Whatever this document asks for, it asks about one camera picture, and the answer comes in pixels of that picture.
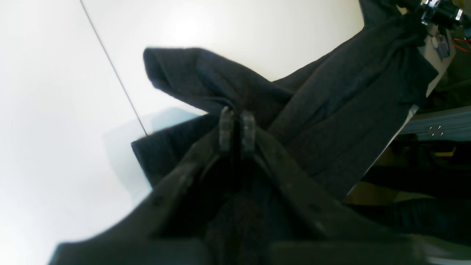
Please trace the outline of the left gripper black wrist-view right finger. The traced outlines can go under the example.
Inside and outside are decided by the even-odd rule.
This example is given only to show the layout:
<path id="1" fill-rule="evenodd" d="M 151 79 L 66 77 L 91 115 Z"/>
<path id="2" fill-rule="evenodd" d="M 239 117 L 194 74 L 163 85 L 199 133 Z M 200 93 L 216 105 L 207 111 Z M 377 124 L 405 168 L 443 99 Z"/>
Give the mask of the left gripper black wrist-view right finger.
<path id="1" fill-rule="evenodd" d="M 416 239 L 389 232 L 362 218 L 309 179 L 253 114 L 240 114 L 241 153 L 269 181 L 316 240 L 279 241 L 269 247 L 271 265 L 469 265 L 470 261 L 426 257 Z"/>

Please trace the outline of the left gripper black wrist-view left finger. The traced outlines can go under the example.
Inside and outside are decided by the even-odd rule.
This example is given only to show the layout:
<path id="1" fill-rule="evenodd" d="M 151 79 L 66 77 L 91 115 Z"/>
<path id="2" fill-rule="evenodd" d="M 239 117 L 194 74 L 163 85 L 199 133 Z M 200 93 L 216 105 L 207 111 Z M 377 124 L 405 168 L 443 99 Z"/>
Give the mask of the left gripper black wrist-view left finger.
<path id="1" fill-rule="evenodd" d="M 205 242 L 191 232 L 218 210 L 226 179 L 209 171 L 234 150 L 234 113 L 189 149 L 175 168 L 127 217 L 100 235 L 57 246 L 51 265 L 213 265 Z"/>

